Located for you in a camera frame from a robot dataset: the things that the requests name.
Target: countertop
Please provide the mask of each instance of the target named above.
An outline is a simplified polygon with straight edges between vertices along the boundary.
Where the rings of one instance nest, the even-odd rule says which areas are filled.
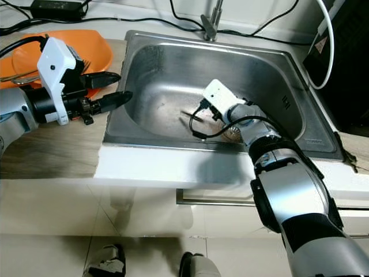
[[[116,16],[132,18],[157,16],[158,12],[109,3],[92,3],[89,16]],[[9,26],[22,20],[22,15],[14,11],[2,12],[2,26]],[[224,28],[235,23],[222,23]],[[41,32],[55,29],[96,29],[106,39],[124,40],[130,29],[162,33],[185,38],[201,39],[198,33],[183,32],[161,23],[128,23],[116,21],[91,21],[80,24],[46,24],[25,32]],[[282,39],[290,38],[291,33],[266,31],[265,35],[274,35]],[[251,47],[273,48],[288,51],[303,72],[301,62],[308,47],[289,46],[267,42],[260,39],[240,38],[219,35],[218,42]],[[147,149],[132,147],[112,147],[102,145],[106,125],[106,115],[94,117],[92,126],[82,122],[71,122],[67,126],[48,124],[13,143],[5,152],[1,164],[3,179],[63,178],[80,179],[80,182],[101,182],[124,186],[158,186],[166,188],[203,188],[225,189],[249,192],[248,181],[253,178],[252,164],[248,155],[222,156],[220,153],[199,153],[197,151]],[[333,130],[336,130],[327,117]],[[238,164],[240,170],[229,171],[226,167],[217,169],[218,174],[228,174],[229,182],[216,182],[214,178],[198,179],[196,168],[203,164],[207,176],[215,172],[215,160],[229,159]],[[334,197],[340,199],[365,200],[369,196],[369,175],[356,174],[351,167],[328,161],[314,161],[325,175],[325,184]]]

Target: white wall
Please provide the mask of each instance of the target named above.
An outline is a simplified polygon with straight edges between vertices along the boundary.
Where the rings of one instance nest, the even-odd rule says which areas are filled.
[[[94,0],[141,8],[170,11],[169,0]],[[261,25],[268,19],[289,9],[295,0],[224,0],[222,20]],[[328,7],[333,0],[325,0]],[[177,13],[210,15],[216,0],[174,0]],[[323,15],[316,0],[301,0],[295,10],[275,21],[270,28],[315,34]]]

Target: tiled floor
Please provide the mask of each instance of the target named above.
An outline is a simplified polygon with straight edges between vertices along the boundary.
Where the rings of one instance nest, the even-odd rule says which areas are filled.
[[[82,277],[86,261],[106,244],[125,247],[127,277],[173,277],[182,253],[207,255],[222,277],[289,277],[286,254],[279,239],[194,239],[63,237],[2,235],[1,277]],[[358,243],[369,254],[369,239]]]

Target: cabinet handle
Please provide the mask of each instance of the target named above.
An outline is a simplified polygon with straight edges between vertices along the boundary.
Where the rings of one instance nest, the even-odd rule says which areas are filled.
[[[256,207],[253,201],[185,199],[183,198],[183,189],[176,190],[176,203],[177,205]]]

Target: orange bowl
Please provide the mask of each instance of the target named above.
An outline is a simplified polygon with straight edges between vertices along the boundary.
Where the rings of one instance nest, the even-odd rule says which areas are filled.
[[[89,61],[91,64],[86,73],[105,71],[111,65],[113,53],[107,41],[95,30],[64,30],[49,31],[43,33],[27,34],[29,36],[54,37],[63,40],[68,46],[72,46],[81,59]],[[40,46],[37,42],[32,42],[18,47],[13,51],[12,65],[17,74],[31,71],[37,68],[37,62],[41,56]],[[99,89],[89,90],[88,97],[92,97],[99,92]]]

